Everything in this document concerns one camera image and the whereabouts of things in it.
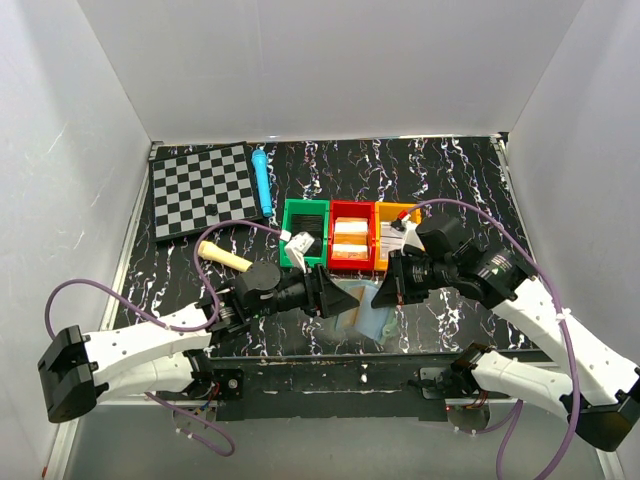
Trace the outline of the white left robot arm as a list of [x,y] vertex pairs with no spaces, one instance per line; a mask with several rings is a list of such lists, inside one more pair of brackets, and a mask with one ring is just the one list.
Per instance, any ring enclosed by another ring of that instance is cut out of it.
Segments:
[[359,306],[325,267],[288,272],[260,261],[157,322],[91,333],[62,329],[37,364],[47,417],[60,424],[108,399],[169,392],[191,400],[242,396],[243,373],[214,367],[206,348],[246,333],[252,320],[299,309],[331,318]]

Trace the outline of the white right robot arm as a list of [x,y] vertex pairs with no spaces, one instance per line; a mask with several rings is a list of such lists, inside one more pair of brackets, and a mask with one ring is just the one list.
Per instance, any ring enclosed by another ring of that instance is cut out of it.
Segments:
[[483,249],[461,223],[434,215],[419,224],[402,213],[390,228],[403,236],[388,254],[374,309],[418,304],[430,292],[453,288],[507,320],[559,370],[518,364],[473,343],[432,380],[464,397],[496,392],[517,397],[565,421],[591,446],[616,450],[639,421],[639,367],[614,352],[570,312],[557,312],[539,274],[520,254],[501,246]]

